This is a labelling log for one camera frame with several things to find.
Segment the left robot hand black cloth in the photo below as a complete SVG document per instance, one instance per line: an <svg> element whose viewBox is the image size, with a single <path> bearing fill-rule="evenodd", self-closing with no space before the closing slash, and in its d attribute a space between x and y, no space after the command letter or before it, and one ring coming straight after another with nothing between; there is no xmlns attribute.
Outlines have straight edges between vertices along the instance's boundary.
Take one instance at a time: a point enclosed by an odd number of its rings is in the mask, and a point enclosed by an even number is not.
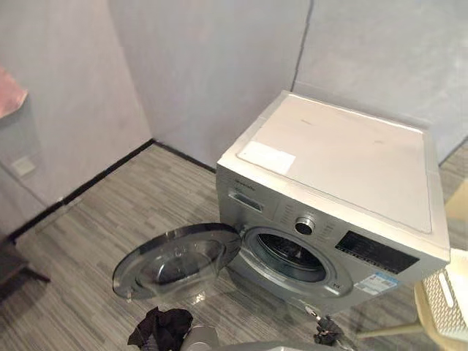
<svg viewBox="0 0 468 351"><path fill-rule="evenodd" d="M193 316L186 309L151 309L130 334L127 344L139 350L180 350Z"/></svg>

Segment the right robot hand black cloth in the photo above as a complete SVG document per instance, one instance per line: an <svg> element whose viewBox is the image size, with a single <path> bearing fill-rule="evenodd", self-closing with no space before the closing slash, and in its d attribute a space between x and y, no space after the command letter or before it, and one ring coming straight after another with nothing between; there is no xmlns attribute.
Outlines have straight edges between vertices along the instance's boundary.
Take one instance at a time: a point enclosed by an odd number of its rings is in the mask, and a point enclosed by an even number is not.
<svg viewBox="0 0 468 351"><path fill-rule="evenodd" d="M344 335L343 330L330 317L321 317L310 306L306 305L305 310L317 322L314 342L331 347L337 345L338 340Z"/></svg>

